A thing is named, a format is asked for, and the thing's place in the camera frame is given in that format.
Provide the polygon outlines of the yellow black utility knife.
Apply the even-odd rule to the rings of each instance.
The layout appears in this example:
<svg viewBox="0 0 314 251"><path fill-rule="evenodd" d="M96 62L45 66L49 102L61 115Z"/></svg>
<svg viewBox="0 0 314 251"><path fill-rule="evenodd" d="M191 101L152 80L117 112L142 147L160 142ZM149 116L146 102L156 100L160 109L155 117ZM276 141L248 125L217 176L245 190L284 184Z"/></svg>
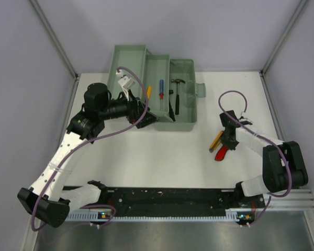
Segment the yellow black utility knife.
<svg viewBox="0 0 314 251"><path fill-rule="evenodd" d="M217 135L217 137L214 139L214 141L212 142L210 148L209 148L209 152L212 153L214 150L217 149L217 147L220 145L221 143L221 136L223 135L223 131L220 131Z"/></svg>

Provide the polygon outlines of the red black utility knife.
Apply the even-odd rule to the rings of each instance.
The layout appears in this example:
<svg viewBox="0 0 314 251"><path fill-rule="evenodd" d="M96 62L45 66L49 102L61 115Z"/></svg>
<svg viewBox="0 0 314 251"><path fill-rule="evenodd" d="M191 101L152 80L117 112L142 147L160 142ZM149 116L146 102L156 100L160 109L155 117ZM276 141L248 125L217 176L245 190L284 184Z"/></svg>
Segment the red black utility knife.
<svg viewBox="0 0 314 251"><path fill-rule="evenodd" d="M224 160L226 153L228 152L228 147L223 145L219 151L217 152L216 156L215 156L215 161L217 162L221 162Z"/></svg>

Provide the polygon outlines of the orange handle screwdriver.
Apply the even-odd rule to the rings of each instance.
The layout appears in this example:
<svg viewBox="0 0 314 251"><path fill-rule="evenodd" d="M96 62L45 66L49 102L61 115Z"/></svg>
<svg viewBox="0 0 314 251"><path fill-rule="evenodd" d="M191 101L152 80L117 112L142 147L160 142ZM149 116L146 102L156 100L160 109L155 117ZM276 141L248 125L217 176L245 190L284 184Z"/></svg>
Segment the orange handle screwdriver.
<svg viewBox="0 0 314 251"><path fill-rule="evenodd" d="M151 93L152 93L152 86L148 86L148 88L147 88L147 100L150 99Z"/></svg>

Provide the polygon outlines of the blue red screwdriver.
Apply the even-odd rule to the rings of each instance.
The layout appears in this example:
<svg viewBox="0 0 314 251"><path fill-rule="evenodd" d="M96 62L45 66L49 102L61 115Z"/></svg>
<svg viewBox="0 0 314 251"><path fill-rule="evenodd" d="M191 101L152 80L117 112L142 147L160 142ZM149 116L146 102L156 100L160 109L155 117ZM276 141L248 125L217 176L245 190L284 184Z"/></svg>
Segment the blue red screwdriver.
<svg viewBox="0 0 314 251"><path fill-rule="evenodd" d="M164 99L164 80L159 81L159 96L160 96L160 109L163 110L163 99Z"/></svg>

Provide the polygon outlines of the black mallet hammer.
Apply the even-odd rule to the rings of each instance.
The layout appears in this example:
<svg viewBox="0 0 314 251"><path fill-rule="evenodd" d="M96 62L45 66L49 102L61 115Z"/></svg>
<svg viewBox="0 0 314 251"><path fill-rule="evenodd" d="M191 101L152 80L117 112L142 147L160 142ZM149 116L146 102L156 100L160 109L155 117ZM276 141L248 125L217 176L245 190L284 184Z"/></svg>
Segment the black mallet hammer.
<svg viewBox="0 0 314 251"><path fill-rule="evenodd" d="M174 91L172 89L169 90L169 96L172 95L174 93ZM175 114L174 114L174 111L173 111L173 108L172 108L172 104L171 104L171 100L169 98L169 117L171 118L171 120L173 122L176 121L175 119Z"/></svg>

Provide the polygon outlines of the green clear-lid tool box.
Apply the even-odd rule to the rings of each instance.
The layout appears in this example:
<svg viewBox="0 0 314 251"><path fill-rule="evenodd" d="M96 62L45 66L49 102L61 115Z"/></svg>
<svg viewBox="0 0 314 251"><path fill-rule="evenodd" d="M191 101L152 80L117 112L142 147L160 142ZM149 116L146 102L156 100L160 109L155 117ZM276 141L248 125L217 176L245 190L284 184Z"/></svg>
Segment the green clear-lid tool box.
<svg viewBox="0 0 314 251"><path fill-rule="evenodd" d="M133 71L151 91L150 111L159 117L158 131L189 132L197 122L197 99L206 96L204 83L196 82L194 61L152 54L146 45L116 45L109 70L108 89L116 98L122 91L116 69Z"/></svg>

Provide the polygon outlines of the steel claw hammer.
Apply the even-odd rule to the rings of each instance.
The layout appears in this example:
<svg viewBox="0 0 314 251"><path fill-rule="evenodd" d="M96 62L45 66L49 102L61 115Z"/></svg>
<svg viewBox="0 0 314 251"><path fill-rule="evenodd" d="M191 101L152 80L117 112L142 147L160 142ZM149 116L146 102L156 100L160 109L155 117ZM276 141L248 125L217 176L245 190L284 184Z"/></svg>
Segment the steel claw hammer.
<svg viewBox="0 0 314 251"><path fill-rule="evenodd" d="M176 83L176 104L175 104L175 114L179 115L180 113L180 84L185 84L186 82L183 79L176 78L171 79L172 83Z"/></svg>

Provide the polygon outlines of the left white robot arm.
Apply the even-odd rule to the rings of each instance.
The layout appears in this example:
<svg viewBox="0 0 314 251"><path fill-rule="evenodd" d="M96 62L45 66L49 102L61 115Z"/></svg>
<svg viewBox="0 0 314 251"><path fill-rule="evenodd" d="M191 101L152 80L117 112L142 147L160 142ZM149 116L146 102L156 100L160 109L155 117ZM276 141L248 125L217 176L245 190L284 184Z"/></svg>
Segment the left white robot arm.
<svg viewBox="0 0 314 251"><path fill-rule="evenodd" d="M76 162L105 128L105 121L127 118L138 129L158 121L149 107L132 93L121 92L116 99L106 84L92 83L84 93L81 110L71 119L64 138L48 166L29 187L21 188L17 198L32 215L51 227L59 227L67 216L86 205L103 207L108 202L107 188L99 181L64 190Z"/></svg>

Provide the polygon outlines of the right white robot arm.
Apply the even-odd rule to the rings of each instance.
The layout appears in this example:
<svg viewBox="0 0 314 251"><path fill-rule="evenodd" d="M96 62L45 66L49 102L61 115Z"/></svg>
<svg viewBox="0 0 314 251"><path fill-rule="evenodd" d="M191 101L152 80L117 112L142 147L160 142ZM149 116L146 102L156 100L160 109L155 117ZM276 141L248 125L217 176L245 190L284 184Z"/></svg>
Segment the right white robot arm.
<svg viewBox="0 0 314 251"><path fill-rule="evenodd" d="M222 147L215 161L224 160L226 153L236 150L239 144L262 158L262 173L235 185L233 198L238 206L246 207L254 196L290 192L308 183L306 165L297 142L284 142L258 133L252 122L244 117L237 119L233 110L223 112L219 117L224 130L218 138Z"/></svg>

